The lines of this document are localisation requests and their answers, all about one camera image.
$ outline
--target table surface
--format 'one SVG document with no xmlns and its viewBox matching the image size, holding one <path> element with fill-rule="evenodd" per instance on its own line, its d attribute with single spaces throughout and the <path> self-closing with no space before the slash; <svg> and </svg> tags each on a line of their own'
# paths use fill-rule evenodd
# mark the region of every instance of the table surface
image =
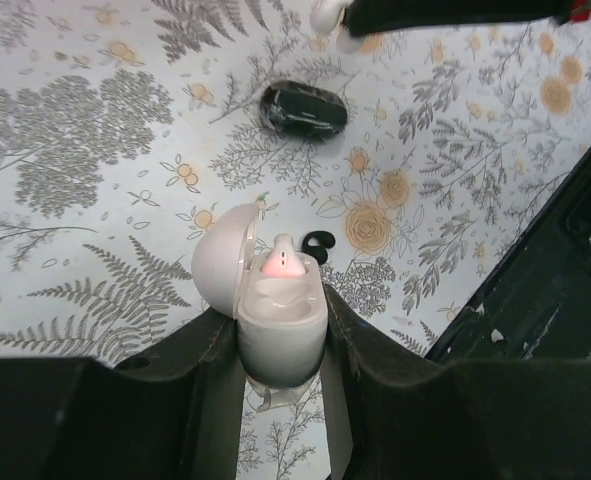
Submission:
<svg viewBox="0 0 591 480">
<path fill-rule="evenodd" d="M 158 341 L 206 308 L 193 248 L 247 202 L 257 250 L 333 232 L 325 280 L 427 351 L 591 144 L 591 21 L 418 29 L 344 55 L 311 6 L 0 0 L 0 355 L 114 364 Z M 276 78 L 341 95 L 345 134 L 263 134 Z M 319 382 L 297 407 L 259 403 L 248 390 L 239 477 L 326 478 Z"/>
</svg>

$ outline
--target patterned fabric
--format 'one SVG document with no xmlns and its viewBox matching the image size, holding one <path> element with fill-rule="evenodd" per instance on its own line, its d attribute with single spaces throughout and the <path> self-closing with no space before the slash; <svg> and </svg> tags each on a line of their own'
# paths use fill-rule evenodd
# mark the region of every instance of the patterned fabric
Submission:
<svg viewBox="0 0 591 480">
<path fill-rule="evenodd" d="M 0 355 L 115 364 L 199 315 L 197 240 L 323 229 L 350 305 L 423 354 L 591 144 L 591 21 L 417 29 L 359 53 L 313 2 L 0 0 Z M 263 132 L 272 80 L 350 106 L 326 145 Z M 324 479 L 319 381 L 258 414 L 242 479 Z"/>
</svg>

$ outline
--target open lid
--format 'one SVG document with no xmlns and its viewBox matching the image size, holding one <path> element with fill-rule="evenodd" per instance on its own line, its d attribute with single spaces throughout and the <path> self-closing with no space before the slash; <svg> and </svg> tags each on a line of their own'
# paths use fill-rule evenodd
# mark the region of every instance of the open lid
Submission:
<svg viewBox="0 0 591 480">
<path fill-rule="evenodd" d="M 202 235 L 191 261 L 193 282 L 211 307 L 233 318 L 242 273 L 255 250 L 259 208 L 248 203 L 231 208 Z"/>
</svg>

